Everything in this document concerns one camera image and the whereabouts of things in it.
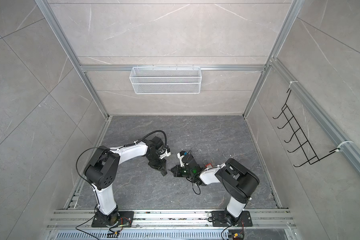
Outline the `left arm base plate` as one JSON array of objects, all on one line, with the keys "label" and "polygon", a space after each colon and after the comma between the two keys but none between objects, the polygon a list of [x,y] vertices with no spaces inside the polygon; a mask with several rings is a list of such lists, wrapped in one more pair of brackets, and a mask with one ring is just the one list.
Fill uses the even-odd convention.
[{"label": "left arm base plate", "polygon": [[121,227],[130,226],[134,219],[133,211],[114,212],[106,216],[100,211],[95,213],[94,220],[91,224],[92,228],[105,228],[105,227]]}]

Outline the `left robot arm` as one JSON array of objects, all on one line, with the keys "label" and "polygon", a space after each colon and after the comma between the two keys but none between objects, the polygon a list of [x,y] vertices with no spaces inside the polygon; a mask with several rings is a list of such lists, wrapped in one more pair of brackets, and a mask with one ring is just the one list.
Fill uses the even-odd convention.
[{"label": "left robot arm", "polygon": [[113,182],[120,164],[136,157],[145,157],[152,169],[165,176],[167,174],[165,157],[170,155],[169,146],[159,137],[153,137],[151,140],[143,139],[115,148],[98,147],[85,167],[84,175],[94,189],[100,215],[110,220],[118,213]]}]

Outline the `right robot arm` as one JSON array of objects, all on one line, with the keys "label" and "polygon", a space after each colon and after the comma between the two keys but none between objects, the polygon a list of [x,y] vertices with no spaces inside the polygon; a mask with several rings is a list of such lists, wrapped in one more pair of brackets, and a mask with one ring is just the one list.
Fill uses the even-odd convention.
[{"label": "right robot arm", "polygon": [[198,189],[201,186],[222,184],[231,198],[225,208],[225,219],[229,224],[236,223],[245,209],[260,180],[252,171],[233,158],[216,167],[202,167],[192,154],[180,152],[180,163],[171,172],[174,177],[186,178]]}]

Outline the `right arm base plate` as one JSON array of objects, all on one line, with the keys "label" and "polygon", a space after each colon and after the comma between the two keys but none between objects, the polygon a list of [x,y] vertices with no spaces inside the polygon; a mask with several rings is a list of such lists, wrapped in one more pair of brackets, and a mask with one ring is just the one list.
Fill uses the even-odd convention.
[{"label": "right arm base plate", "polygon": [[211,216],[208,217],[208,221],[213,224],[214,227],[228,227],[228,226],[244,226],[252,227],[253,222],[249,211],[242,211],[239,217],[235,218],[227,211],[212,211]]}]

